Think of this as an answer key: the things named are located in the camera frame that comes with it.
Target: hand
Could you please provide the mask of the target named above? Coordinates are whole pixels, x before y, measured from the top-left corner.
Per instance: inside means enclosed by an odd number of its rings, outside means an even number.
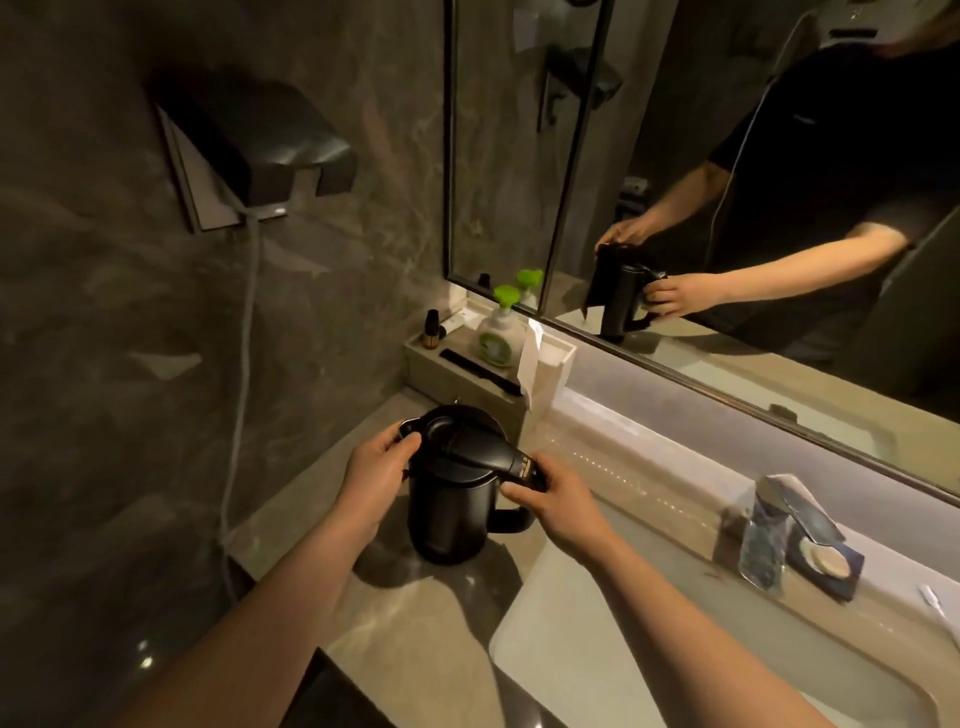
[[[344,484],[331,511],[368,542],[400,490],[407,461],[420,448],[417,432],[396,442],[399,425],[390,425],[350,454]]]
[[[504,483],[500,493],[533,511],[550,540],[582,564],[615,538],[593,495],[580,476],[566,464],[542,452],[534,455],[546,475],[547,492],[516,483]]]
[[[651,221],[646,215],[632,217],[629,220],[621,220],[614,223],[603,233],[603,237],[593,246],[593,253],[600,250],[600,246],[609,243],[627,243],[628,245],[642,245],[648,237],[654,234]]]
[[[675,319],[726,302],[722,279],[713,273],[655,280],[643,289],[643,295],[647,300],[643,307],[661,319]]]

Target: person's arm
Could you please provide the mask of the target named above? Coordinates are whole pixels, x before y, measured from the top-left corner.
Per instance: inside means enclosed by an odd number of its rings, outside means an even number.
[[[330,514],[201,640],[143,686],[113,728],[275,728],[326,631],[360,551],[393,503],[413,434],[397,425],[350,457]]]
[[[687,172],[642,215],[612,225],[597,242],[595,249],[607,243],[640,245],[651,235],[681,223],[719,197],[729,180],[730,173],[727,170],[712,161],[705,161]]]
[[[778,260],[728,273],[691,273],[656,280],[643,289],[647,310],[676,318],[720,303],[770,301],[799,296],[872,273],[910,240],[877,223],[857,226],[834,240]]]
[[[542,453],[546,493],[500,492],[600,586],[670,728],[832,728],[796,689],[680,594],[613,531],[580,477]]]

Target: kettle lid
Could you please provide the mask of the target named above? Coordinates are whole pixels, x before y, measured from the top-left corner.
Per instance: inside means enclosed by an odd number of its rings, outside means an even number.
[[[411,475],[430,477],[449,485],[471,487],[490,480],[494,471],[457,462],[446,456],[447,446],[464,427],[488,432],[506,440],[500,423],[491,415],[467,404],[444,404],[417,420],[416,431],[423,438],[410,460]]]

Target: chrome faucet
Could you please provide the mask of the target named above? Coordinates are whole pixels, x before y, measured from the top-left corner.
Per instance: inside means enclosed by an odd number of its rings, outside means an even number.
[[[797,476],[763,476],[756,482],[754,508],[740,547],[739,570],[751,584],[773,595],[782,593],[794,524],[817,546],[836,548],[845,541],[836,523]]]

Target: black t-shirt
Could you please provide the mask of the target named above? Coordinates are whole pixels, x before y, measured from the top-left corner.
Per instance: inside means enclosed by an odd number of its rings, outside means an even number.
[[[869,45],[843,43],[788,69],[756,119],[748,114],[709,155],[731,171],[754,119],[708,270],[776,260],[846,237],[863,222],[911,241],[927,235],[957,203],[958,81],[960,43],[893,59]],[[739,328],[733,335],[777,351],[830,315],[869,310],[888,270],[717,313],[731,323],[725,328]],[[747,321],[758,313],[759,320]]]

